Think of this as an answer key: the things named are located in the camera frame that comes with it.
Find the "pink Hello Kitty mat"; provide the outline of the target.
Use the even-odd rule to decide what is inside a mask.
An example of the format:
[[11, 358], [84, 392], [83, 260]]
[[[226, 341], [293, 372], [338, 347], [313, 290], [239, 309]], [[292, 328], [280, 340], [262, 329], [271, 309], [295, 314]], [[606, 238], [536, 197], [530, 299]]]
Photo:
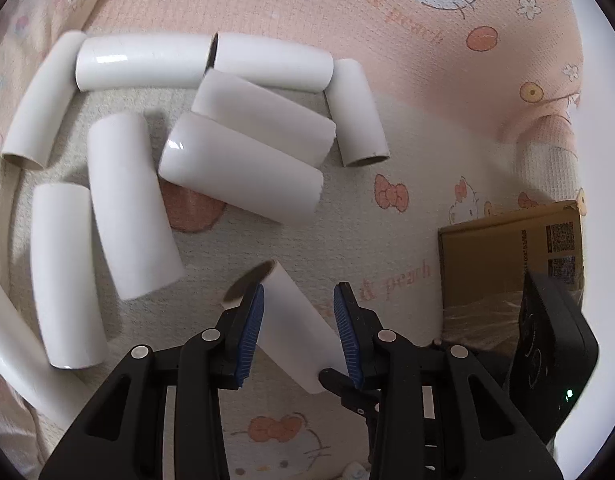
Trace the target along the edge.
[[570, 0], [8, 0], [0, 479], [548, 479]]

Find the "brown cardboard box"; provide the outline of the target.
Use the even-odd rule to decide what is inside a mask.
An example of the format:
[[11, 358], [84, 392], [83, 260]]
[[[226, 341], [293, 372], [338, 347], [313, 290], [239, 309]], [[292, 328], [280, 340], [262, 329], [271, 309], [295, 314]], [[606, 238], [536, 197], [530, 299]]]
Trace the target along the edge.
[[574, 200], [447, 226], [437, 241], [447, 342], [512, 356], [529, 271], [582, 296], [581, 213]]

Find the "white paper roll tube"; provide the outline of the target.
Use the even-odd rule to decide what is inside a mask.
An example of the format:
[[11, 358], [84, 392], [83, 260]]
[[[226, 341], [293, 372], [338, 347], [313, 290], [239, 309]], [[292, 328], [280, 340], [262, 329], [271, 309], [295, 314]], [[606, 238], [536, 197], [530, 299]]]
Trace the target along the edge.
[[192, 111], [318, 167], [336, 138], [335, 123], [279, 94], [211, 68]]
[[91, 397], [79, 378], [50, 365], [43, 345], [1, 284], [0, 374], [32, 408], [63, 430], [70, 427]]
[[218, 32], [212, 67], [259, 86], [319, 93], [330, 84], [333, 57], [298, 42]]
[[62, 120], [76, 93], [76, 59], [87, 36], [65, 32], [48, 52], [19, 102], [2, 147], [6, 162], [45, 169]]
[[238, 306], [252, 284], [264, 290], [259, 347], [307, 393], [324, 392], [318, 380], [321, 370], [347, 371], [337, 333], [276, 260], [265, 261], [238, 278], [225, 292], [222, 306]]
[[180, 280], [176, 247], [143, 115], [123, 112], [95, 122], [87, 169], [102, 251], [120, 299], [133, 300]]
[[179, 32], [91, 36], [76, 58], [82, 91], [199, 86], [213, 38]]
[[323, 192], [321, 171], [192, 112], [175, 122], [159, 176], [281, 224], [308, 223]]
[[390, 157], [385, 130], [360, 62], [343, 58], [333, 63], [325, 98], [331, 119], [336, 124], [344, 166], [369, 166]]
[[56, 182], [33, 193], [30, 266], [38, 326], [50, 364], [83, 370], [107, 359], [93, 256], [91, 193]]

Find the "cream floral blanket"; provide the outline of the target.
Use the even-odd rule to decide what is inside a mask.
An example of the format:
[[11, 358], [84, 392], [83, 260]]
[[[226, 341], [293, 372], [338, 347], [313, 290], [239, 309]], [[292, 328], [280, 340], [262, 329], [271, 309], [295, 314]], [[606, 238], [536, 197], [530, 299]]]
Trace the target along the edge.
[[[98, 0], [6, 0], [0, 10], [0, 282], [8, 283], [8, 231], [19, 172], [1, 158], [16, 107], [63, 32], [80, 29]], [[35, 479], [42, 453], [30, 408], [0, 374], [0, 479]]]

